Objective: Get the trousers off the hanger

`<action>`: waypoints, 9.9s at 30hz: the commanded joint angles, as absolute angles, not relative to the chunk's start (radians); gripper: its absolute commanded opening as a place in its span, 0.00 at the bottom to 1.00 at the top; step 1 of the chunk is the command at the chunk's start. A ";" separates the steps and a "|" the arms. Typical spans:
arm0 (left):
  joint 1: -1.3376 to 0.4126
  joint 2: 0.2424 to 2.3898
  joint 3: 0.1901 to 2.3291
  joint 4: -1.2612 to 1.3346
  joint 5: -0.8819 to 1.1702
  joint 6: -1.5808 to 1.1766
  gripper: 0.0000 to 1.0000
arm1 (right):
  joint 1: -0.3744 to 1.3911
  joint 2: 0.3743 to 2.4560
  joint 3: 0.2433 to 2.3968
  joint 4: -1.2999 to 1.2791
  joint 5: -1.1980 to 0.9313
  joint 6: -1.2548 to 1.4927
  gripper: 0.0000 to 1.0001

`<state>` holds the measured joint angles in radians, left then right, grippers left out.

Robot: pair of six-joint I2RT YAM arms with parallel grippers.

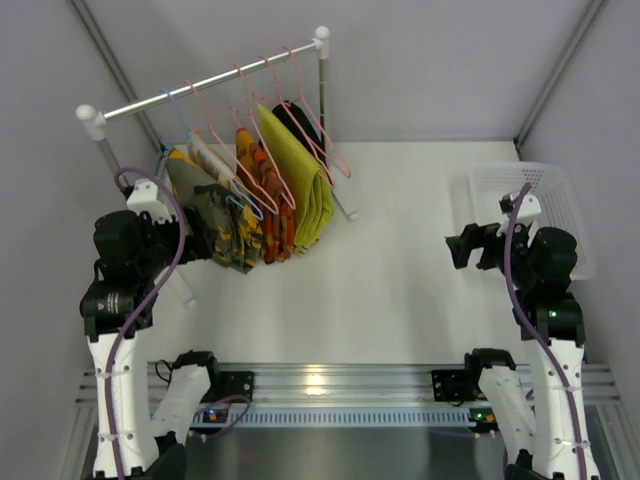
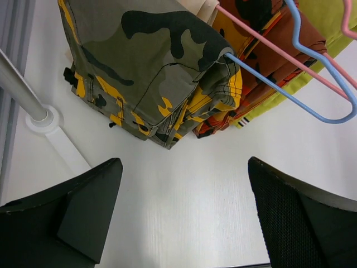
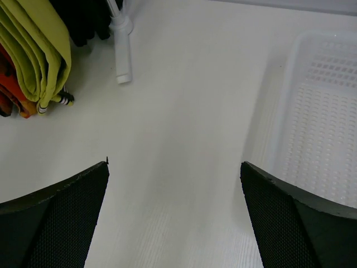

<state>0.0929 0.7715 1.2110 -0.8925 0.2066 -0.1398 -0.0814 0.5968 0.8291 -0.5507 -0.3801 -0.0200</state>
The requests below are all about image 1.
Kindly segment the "green yellow camouflage trousers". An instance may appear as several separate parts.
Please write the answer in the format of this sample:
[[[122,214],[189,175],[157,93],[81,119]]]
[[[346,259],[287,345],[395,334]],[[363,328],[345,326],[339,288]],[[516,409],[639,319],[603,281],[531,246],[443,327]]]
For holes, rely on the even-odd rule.
[[[212,259],[243,274],[251,271],[263,240],[251,207],[177,149],[169,153],[166,168],[181,207],[202,219]]]

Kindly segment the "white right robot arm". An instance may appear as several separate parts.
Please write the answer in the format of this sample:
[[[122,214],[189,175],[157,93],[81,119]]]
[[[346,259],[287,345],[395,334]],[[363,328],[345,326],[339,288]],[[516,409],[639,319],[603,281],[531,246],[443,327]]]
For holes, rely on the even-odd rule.
[[[445,242],[455,268],[466,267],[478,249],[478,269],[504,275],[527,355],[530,395],[509,352],[476,348],[465,356],[471,385],[489,402],[505,444],[505,478],[599,478],[584,409],[583,312],[569,290],[576,239],[555,227],[532,233],[522,224],[506,234],[494,223],[469,224]]]

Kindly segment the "blue wire hanger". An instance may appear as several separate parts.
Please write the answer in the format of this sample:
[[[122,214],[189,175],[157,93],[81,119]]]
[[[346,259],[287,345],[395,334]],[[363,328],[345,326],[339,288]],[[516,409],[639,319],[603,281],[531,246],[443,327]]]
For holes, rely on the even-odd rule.
[[[196,157],[198,158],[198,161],[195,161],[196,165],[232,193],[229,201],[237,206],[244,205],[248,207],[250,209],[250,214],[258,221],[262,221],[264,219],[263,211],[249,196],[246,195],[246,189],[240,185],[239,178],[231,170],[230,166],[214,150],[212,150],[204,140],[196,134],[195,131],[190,129],[185,120],[182,107],[171,95],[170,91],[165,88],[161,88],[160,91],[170,100],[185,131],[185,135],[183,137],[169,136],[168,139],[171,142],[184,140],[187,146],[195,152]]]

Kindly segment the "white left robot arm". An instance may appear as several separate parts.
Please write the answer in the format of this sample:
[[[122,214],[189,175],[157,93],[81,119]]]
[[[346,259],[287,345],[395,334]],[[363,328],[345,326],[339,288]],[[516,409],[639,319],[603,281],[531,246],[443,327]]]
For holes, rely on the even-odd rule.
[[[157,410],[149,404],[146,347],[153,307],[175,268],[206,257],[184,214],[165,223],[122,210],[95,223],[94,279],[80,302],[98,400],[94,479],[183,479],[197,407],[220,384],[210,351],[179,355]]]

